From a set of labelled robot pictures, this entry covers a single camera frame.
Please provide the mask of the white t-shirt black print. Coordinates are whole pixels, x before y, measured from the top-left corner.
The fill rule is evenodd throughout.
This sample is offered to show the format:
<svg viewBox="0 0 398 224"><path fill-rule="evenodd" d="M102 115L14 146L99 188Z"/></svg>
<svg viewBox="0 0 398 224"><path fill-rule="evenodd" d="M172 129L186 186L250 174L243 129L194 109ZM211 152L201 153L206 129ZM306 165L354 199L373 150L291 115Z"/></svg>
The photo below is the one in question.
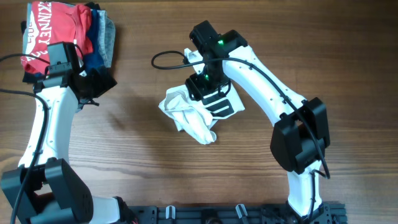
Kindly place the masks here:
<svg viewBox="0 0 398 224"><path fill-rule="evenodd" d="M234 86L224 86L221 92L226 96L220 97L218 92L214 92L195 101L190 99L185 85L176 86L166 91L159 108L174 120L178 131L185 131L200 144L210 144L217 139L211 130L217 121L245 110Z"/></svg>

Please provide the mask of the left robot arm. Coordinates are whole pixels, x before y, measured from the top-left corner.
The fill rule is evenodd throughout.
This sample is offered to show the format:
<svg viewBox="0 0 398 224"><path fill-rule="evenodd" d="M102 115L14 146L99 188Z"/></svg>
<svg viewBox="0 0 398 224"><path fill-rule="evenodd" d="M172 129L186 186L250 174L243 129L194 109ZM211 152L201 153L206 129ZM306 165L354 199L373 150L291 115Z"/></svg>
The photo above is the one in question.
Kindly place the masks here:
<svg viewBox="0 0 398 224"><path fill-rule="evenodd" d="M16 169L3 173L1 189L12 205L11 223L132 223L119 197L92 196L69 165L72 121L83 105L115 86L105 77L84 76L81 49L71 42L47 47L44 76L29 94L36 100L32 132Z"/></svg>

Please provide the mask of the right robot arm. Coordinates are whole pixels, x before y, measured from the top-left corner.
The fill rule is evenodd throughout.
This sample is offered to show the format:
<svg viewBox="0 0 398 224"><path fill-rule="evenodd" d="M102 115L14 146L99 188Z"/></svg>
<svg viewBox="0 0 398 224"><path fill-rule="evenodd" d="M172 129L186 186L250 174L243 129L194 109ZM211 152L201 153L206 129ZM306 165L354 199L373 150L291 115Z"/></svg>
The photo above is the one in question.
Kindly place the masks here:
<svg viewBox="0 0 398 224"><path fill-rule="evenodd" d="M189 38L199 54L187 53L184 59L185 65L196 66L185 82L189 97L204 105L215 100L225 105L231 83L240 85L274 127L270 149L288 174L289 208L303 222L314 220L322 206L318 178L330 176L325 161L330 145L325 104L319 98L306 100L283 84L235 30L219 34L203 21Z"/></svg>

